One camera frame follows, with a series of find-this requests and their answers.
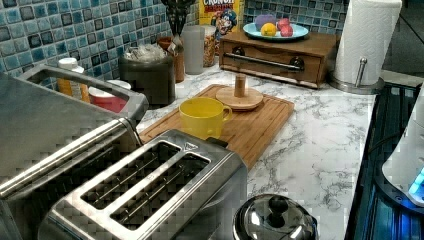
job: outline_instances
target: marble countertop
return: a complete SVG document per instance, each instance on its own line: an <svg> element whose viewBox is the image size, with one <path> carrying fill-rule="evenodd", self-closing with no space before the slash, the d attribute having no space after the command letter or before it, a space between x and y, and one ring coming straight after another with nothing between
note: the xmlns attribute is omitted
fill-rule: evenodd
<svg viewBox="0 0 424 240"><path fill-rule="evenodd" d="M171 105L149 110L141 132L211 84L234 85L235 73L218 64L176 84ZM248 198L289 197L318 220L320 240L343 239L371 121L375 96L345 93L324 84L314 90L247 76L247 85L291 101L294 112L248 174Z"/></svg>

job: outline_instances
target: red container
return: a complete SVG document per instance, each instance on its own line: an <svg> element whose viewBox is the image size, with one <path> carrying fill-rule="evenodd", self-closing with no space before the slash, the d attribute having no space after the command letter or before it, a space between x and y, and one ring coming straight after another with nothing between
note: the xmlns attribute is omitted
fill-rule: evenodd
<svg viewBox="0 0 424 240"><path fill-rule="evenodd" d="M126 89L131 89L131 85L127 82L120 81L120 80L110 80L107 81L109 83L121 86ZM122 108L124 108L127 101L115 97L114 95L104 92L102 90L99 90L94 87L90 87L88 89L88 93L90 95L90 101L92 104L99 106L101 108L110 110L115 113L119 113Z"/></svg>

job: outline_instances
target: toaster slot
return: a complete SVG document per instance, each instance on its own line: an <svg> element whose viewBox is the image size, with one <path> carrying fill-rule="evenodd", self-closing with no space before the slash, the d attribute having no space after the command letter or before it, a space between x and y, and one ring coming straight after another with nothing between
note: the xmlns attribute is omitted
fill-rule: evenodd
<svg viewBox="0 0 424 240"><path fill-rule="evenodd" d="M161 142L90 189L81 198L96 209L104 209L178 151L179 148Z"/></svg>
<svg viewBox="0 0 424 240"><path fill-rule="evenodd" d="M208 160L196 155L184 155L130 201L115 211L111 218L130 230L137 229L186 186L208 163Z"/></svg>

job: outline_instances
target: wooden cutting board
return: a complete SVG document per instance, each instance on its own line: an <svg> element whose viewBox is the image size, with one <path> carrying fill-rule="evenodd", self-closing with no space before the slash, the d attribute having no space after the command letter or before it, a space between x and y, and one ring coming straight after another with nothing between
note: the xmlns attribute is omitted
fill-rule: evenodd
<svg viewBox="0 0 424 240"><path fill-rule="evenodd" d="M215 98L223 85L210 85L196 97ZM248 169L252 169L267 146L274 139L287 119L293 113L292 102L264 94L261 104L252 111L233 112L233 118L226 123L220 140L228 142L227 148L240 155ZM143 143L169 129L180 129L178 108L165 115L140 133Z"/></svg>

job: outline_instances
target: drawer handle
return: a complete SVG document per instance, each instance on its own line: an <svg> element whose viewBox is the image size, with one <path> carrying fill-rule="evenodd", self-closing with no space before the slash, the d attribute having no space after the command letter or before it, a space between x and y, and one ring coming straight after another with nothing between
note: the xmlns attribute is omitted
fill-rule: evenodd
<svg viewBox="0 0 424 240"><path fill-rule="evenodd" d="M250 62L263 63L263 64L267 64L271 66L281 67L281 68L295 71L295 72L302 72L305 70L305 62L300 57L293 57L292 59L290 59L290 64L277 63L277 62L247 57L245 56L245 52L242 47L235 47L233 48L232 53L224 53L224 56L232 57L234 59L246 60Z"/></svg>

